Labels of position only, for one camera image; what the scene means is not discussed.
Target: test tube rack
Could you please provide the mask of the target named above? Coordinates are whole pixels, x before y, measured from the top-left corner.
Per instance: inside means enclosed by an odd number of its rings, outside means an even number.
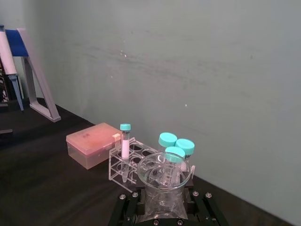
[[[121,176],[121,146],[117,146],[109,151],[109,180],[122,186],[129,192],[135,191],[137,166],[144,157],[158,152],[157,150],[137,141],[135,137],[130,139],[130,153],[129,153],[129,174],[127,181],[122,182]]]

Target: teal cap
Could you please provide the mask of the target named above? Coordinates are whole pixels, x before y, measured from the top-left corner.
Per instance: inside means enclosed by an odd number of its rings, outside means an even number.
[[[184,150],[185,154],[190,156],[194,153],[194,143],[188,139],[178,139],[175,143],[176,147],[180,147]]]
[[[163,147],[172,147],[177,141],[177,136],[172,133],[161,133],[159,136],[159,144]]]
[[[181,149],[179,147],[168,147],[165,149],[165,152],[173,153],[182,158],[185,158],[185,152],[183,151],[183,149]],[[172,161],[174,163],[182,162],[182,159],[177,158],[176,156],[172,156],[172,155],[166,155],[166,159],[169,161]]]
[[[120,130],[121,131],[130,131],[131,130],[131,124],[120,124]]]

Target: pipette stand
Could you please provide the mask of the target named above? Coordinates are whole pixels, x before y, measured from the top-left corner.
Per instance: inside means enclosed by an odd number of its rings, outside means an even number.
[[[52,122],[59,121],[61,117],[58,114],[45,75],[40,66],[39,57],[35,54],[33,50],[33,45],[28,33],[23,28],[5,31],[12,55],[14,57],[21,57],[22,59],[30,107],[38,113],[44,115]],[[33,82],[33,74],[35,74],[35,77],[38,81],[47,107],[42,106],[37,101],[35,86]]]

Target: beaker rim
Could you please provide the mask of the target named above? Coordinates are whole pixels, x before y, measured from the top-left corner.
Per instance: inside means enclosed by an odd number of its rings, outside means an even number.
[[[154,185],[152,185],[152,184],[146,182],[146,181],[144,180],[143,176],[141,175],[141,173],[140,173],[141,164],[142,164],[143,162],[145,162],[147,159],[150,159],[151,157],[154,157],[154,156],[156,156],[156,155],[159,157],[159,155],[162,155],[162,154],[163,154],[163,155],[171,155],[171,156],[174,156],[174,157],[177,157],[177,158],[181,158],[182,162],[185,163],[186,168],[187,168],[187,170],[188,170],[188,175],[187,175],[186,178],[185,178],[181,183],[179,183],[178,185],[174,185],[174,186],[171,186],[171,187],[160,187],[160,188],[159,188],[159,187],[156,187],[156,186],[154,186]],[[184,158],[180,157],[179,155],[174,154],[174,153],[156,152],[156,153],[154,153],[154,154],[150,154],[150,155],[146,156],[145,158],[143,158],[143,159],[139,162],[138,167],[137,167],[137,175],[138,175],[139,179],[140,179],[145,185],[147,185],[148,187],[151,187],[151,188],[153,188],[153,189],[160,190],[160,191],[170,191],[170,190],[178,189],[178,188],[184,186],[184,185],[188,182],[188,180],[190,179],[190,177],[191,177],[191,170],[190,170],[190,166],[189,166],[188,162],[187,162]]]

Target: pink pipette tip box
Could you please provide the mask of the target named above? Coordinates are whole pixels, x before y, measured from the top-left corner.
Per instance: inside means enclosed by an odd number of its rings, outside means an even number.
[[[109,150],[121,144],[122,132],[106,123],[69,134],[68,154],[80,165],[90,169],[109,158]]]

